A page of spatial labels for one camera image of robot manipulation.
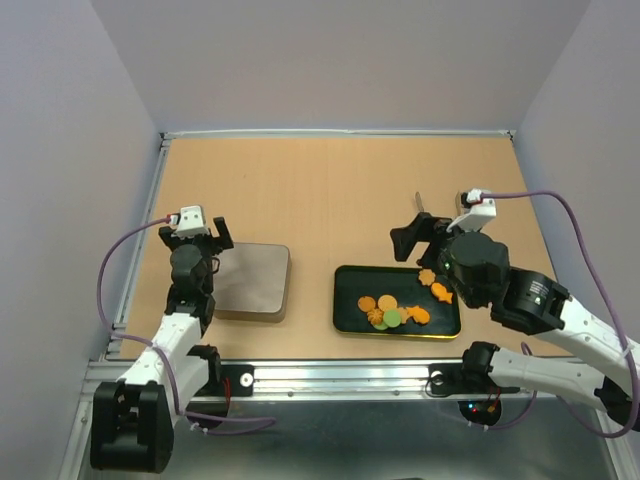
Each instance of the table top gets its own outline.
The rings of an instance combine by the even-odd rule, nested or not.
[[[476,137],[176,139],[160,183],[153,218],[200,204],[224,216],[238,242],[283,244],[291,251],[287,312],[280,323],[214,318],[202,343],[226,359],[459,357],[475,340],[536,355],[566,355],[503,328],[487,309],[460,305],[462,331],[453,340],[354,336],[333,328],[333,275],[341,265],[414,266],[395,262],[389,230],[426,211],[456,216],[455,196],[473,187],[525,190],[511,142]],[[484,230],[509,247],[511,264],[553,277],[528,199],[498,203]],[[170,286],[169,251],[148,236],[127,333],[153,337]],[[124,358],[142,346],[125,342]]]

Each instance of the gray wall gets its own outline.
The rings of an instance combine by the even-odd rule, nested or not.
[[[593,0],[515,139],[530,189],[553,188],[575,208],[627,333],[638,319],[640,2]],[[561,207],[536,202],[559,279],[608,319]],[[631,440],[640,452],[638,434]]]
[[[0,477],[50,480],[86,363],[106,340],[98,266],[139,224],[158,151],[87,0],[4,2],[0,146]],[[111,305],[130,253],[110,270]]]
[[[588,0],[93,0],[161,131],[515,128]]]

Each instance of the tray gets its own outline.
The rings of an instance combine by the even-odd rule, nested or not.
[[[356,265],[338,267],[333,291],[333,326],[343,333],[455,338],[461,329],[457,296],[454,293],[452,305],[439,302],[431,294],[429,287],[418,282],[419,272],[419,268]],[[436,281],[453,292],[445,277],[438,276]],[[378,299],[384,294],[393,295],[401,307],[421,306],[431,314],[431,321],[426,325],[419,325],[409,320],[397,328],[376,330],[368,322],[367,315],[358,308],[358,299],[365,295]]]

